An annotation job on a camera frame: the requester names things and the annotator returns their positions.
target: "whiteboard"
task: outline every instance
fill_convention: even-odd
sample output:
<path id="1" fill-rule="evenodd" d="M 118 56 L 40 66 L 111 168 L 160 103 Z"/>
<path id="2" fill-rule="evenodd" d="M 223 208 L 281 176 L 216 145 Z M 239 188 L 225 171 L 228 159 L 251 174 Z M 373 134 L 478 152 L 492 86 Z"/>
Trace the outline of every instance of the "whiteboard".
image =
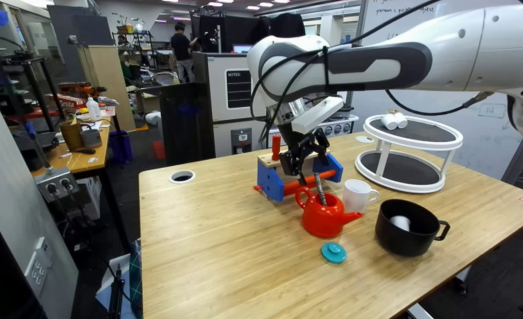
<path id="1" fill-rule="evenodd" d="M 360 21 L 362 34 L 397 14 L 425 2 L 424 0 L 369 0 L 363 1 Z M 405 16 L 364 38 L 362 45 L 376 44 L 391 39 L 427 20 L 447 14 L 484 8 L 519 4 L 517 0 L 442 0 Z M 446 111 L 458 107 L 476 93 L 393 90 L 393 95 L 407 107 L 425 112 Z M 506 96 L 495 93 L 486 100 L 457 113 L 440 117 L 425 117 L 458 129 L 464 135 L 464 143 L 456 151 L 453 162 L 476 170 L 496 179 L 501 179 L 515 150 L 522 140 L 521 135 L 511 127 L 506 111 Z M 357 91 L 353 93 L 352 111 L 360 117 L 356 123 L 371 115 L 384 113 L 386 109 L 399 109 L 385 91 Z M 421 117 L 402 110 L 405 115 Z"/>

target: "mug handle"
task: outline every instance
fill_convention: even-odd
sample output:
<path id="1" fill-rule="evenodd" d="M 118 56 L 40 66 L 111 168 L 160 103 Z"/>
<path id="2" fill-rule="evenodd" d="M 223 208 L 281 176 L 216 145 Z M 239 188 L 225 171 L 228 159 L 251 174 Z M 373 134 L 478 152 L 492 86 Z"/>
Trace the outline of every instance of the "mug handle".
<path id="1" fill-rule="evenodd" d="M 375 197 L 371 200 L 368 200 L 368 202 L 375 202 L 376 200 L 379 200 L 379 192 L 377 190 L 370 190 L 370 193 L 374 193 Z"/>
<path id="2" fill-rule="evenodd" d="M 445 227 L 442 230 L 442 234 L 440 236 L 435 237 L 434 240 L 443 240 L 446 237 L 446 234 L 450 230 L 450 225 L 448 222 L 445 222 L 444 220 L 440 220 L 439 224 L 444 225 Z"/>
<path id="3" fill-rule="evenodd" d="M 303 188 L 299 188 L 296 192 L 295 192 L 295 200 L 297 202 L 297 204 L 301 207 L 301 208 L 304 208 L 304 202 L 302 202 L 301 200 L 301 193 L 305 193 L 307 194 L 308 197 L 311 197 L 312 195 L 312 192 L 311 190 L 308 188 L 308 187 L 303 187 Z"/>

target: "blue wooden block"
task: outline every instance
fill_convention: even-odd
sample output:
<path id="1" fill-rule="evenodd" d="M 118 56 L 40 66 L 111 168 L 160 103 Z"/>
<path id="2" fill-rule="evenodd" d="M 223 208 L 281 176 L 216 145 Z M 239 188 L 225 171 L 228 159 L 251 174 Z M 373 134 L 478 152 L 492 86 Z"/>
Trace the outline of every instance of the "blue wooden block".
<path id="1" fill-rule="evenodd" d="M 320 160 L 318 157 L 315 157 L 312 160 L 312 171 L 313 172 L 324 172 L 328 170 L 334 170 L 335 174 L 332 177 L 327 178 L 327 180 L 330 180 L 331 182 L 340 183 L 342 180 L 342 171 L 344 168 L 340 163 L 332 156 L 330 153 L 327 154 L 328 158 L 328 165 L 324 166 L 320 163 Z"/>
<path id="2" fill-rule="evenodd" d="M 258 161 L 258 185 L 263 188 L 268 198 L 277 202 L 283 201 L 285 184 L 273 168 L 265 167 L 260 161 Z"/>

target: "teapot handle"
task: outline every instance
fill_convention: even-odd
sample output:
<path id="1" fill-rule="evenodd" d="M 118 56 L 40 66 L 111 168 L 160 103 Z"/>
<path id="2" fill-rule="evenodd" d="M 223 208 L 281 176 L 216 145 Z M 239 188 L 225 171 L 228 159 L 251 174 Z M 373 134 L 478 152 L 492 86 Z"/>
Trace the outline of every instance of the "teapot handle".
<path id="1" fill-rule="evenodd" d="M 310 190 L 308 187 L 302 187 L 302 188 L 299 188 L 299 189 L 295 192 L 295 200 L 296 200 L 297 204 L 298 204 L 301 208 L 304 208 L 305 202 L 302 202 L 302 201 L 301 201 L 301 193 L 305 193 L 305 194 L 307 194 L 308 197 L 311 197 L 312 192 L 311 192 L 311 190 Z"/>

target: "white cup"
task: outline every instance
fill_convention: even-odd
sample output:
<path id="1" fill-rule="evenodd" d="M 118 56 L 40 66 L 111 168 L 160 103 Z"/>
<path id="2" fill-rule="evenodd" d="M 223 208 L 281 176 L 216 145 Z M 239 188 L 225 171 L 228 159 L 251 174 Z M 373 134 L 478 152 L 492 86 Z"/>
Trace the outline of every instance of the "white cup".
<path id="1" fill-rule="evenodd" d="M 398 122 L 395 119 L 395 115 L 392 113 L 388 113 L 382 117 L 382 124 L 390 131 L 398 127 Z"/>
<path id="2" fill-rule="evenodd" d="M 398 125 L 398 128 L 404 128 L 407 126 L 407 119 L 401 112 L 394 113 L 395 122 Z"/>
<path id="3" fill-rule="evenodd" d="M 390 222 L 395 226 L 401 228 L 402 230 L 407 230 L 409 232 L 409 225 L 411 224 L 409 218 L 399 215 L 393 216 L 392 218 L 390 218 Z"/>
<path id="4" fill-rule="evenodd" d="M 369 199 L 370 193 L 374 193 L 375 197 Z M 358 179 L 349 179 L 344 182 L 344 193 L 342 195 L 342 203 L 344 204 L 344 212 L 364 212 L 364 208 L 369 202 L 375 202 L 379 199 L 379 192 L 373 190 L 371 186 Z"/>

